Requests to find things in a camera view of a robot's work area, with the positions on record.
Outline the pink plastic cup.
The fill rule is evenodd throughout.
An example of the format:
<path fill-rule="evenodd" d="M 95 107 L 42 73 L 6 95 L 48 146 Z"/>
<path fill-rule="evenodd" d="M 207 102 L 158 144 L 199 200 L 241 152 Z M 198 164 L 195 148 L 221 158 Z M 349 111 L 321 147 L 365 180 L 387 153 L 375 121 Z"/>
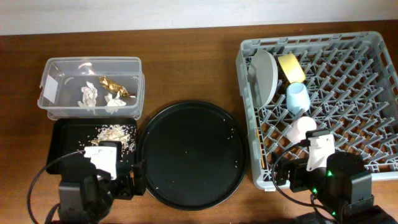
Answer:
<path fill-rule="evenodd" d="M 305 139 L 307 131 L 316 130 L 317 124 L 315 120 L 308 116 L 302 116 L 291 124 L 292 128 L 286 134 L 286 138 L 293 144 L 297 144 Z"/>

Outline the food scraps with rice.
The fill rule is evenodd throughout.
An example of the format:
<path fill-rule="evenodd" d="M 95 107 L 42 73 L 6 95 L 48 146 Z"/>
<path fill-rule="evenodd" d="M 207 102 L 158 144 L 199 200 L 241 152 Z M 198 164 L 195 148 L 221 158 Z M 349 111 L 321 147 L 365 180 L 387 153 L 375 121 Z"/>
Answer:
<path fill-rule="evenodd" d="M 121 157 L 136 150 L 136 127 L 120 124 L 101 124 L 90 128 L 93 134 L 84 134 L 86 140 L 78 141 L 77 151 L 88 146 L 99 146 L 103 141 L 119 141 L 122 144 Z"/>

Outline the wooden chopstick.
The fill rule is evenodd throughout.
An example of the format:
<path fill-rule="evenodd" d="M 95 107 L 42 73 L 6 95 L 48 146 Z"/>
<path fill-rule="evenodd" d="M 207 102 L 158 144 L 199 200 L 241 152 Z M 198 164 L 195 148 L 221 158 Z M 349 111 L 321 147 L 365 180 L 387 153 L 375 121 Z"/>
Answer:
<path fill-rule="evenodd" d="M 266 166 L 265 166 L 264 156 L 263 156 L 263 152 L 262 152 L 262 139 L 260 137 L 260 132 L 261 132 L 261 130 L 259 128 L 257 128 L 256 135 L 257 135 L 257 139 L 259 141 L 259 154 L 260 154 L 260 158 L 261 158 L 261 168 L 262 168 L 262 170 L 264 170 L 266 168 Z"/>

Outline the light blue plastic cup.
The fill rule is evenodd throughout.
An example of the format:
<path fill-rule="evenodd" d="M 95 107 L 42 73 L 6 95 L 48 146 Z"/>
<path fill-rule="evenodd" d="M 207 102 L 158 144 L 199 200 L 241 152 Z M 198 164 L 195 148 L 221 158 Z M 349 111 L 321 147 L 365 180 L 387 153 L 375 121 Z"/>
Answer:
<path fill-rule="evenodd" d="M 293 114 L 297 114 L 300 110 L 309 110 L 310 97 L 307 87 L 303 83 L 291 83 L 287 87 L 286 105 Z"/>

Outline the gold foil candy wrapper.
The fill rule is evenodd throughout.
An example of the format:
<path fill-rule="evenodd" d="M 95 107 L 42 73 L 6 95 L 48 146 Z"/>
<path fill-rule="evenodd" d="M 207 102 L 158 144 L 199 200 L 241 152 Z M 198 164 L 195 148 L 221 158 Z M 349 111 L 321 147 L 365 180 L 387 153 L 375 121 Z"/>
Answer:
<path fill-rule="evenodd" d="M 99 82 L 102 87 L 110 91 L 111 93 L 117 94 L 121 97 L 135 98 L 136 95 L 129 92 L 124 86 L 116 83 L 115 81 L 107 77 L 99 77 Z"/>

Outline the yellow plastic bowl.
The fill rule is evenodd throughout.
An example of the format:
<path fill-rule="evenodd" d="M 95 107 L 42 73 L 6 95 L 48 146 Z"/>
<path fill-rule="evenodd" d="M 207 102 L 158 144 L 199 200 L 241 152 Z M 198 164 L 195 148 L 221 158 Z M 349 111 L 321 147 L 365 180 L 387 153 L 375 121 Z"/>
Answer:
<path fill-rule="evenodd" d="M 305 74 L 296 56 L 292 53 L 277 58 L 289 83 L 303 83 Z"/>

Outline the pale grey round plate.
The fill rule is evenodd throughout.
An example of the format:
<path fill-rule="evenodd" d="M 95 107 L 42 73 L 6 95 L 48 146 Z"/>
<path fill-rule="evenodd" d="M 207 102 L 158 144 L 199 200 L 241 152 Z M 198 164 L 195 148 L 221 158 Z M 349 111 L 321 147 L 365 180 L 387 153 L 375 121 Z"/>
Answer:
<path fill-rule="evenodd" d="M 268 105 L 276 92 L 278 71 L 275 58 L 265 50 L 258 50 L 248 68 L 253 104 L 256 108 Z"/>

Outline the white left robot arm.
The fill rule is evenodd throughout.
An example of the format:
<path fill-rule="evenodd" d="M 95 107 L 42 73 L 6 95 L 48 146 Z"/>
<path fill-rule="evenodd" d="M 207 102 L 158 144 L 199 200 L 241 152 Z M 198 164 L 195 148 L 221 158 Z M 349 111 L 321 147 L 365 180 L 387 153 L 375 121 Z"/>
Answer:
<path fill-rule="evenodd" d="M 45 223 L 99 223 L 111 210 L 115 200 L 132 200 L 146 192 L 147 161 L 117 165 L 115 180 L 109 173 L 95 168 L 81 152 L 64 156 L 48 155 L 46 171 L 60 174 L 60 202 L 54 205 Z"/>

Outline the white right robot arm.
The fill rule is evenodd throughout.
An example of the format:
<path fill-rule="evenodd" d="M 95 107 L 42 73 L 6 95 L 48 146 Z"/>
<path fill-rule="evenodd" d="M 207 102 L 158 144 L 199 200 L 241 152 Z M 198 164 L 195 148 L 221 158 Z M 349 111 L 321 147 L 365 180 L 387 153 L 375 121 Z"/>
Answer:
<path fill-rule="evenodd" d="M 288 160 L 272 153 L 272 182 L 277 191 L 288 200 L 305 207 L 328 212 L 333 223 L 397 223 L 380 206 L 374 203 L 372 177 L 364 167 L 362 158 L 348 152 L 328 156 L 326 166 L 307 170 L 308 159 Z M 290 182 L 292 192 L 309 190 L 310 200 L 320 204 L 305 203 L 289 197 L 279 185 Z"/>

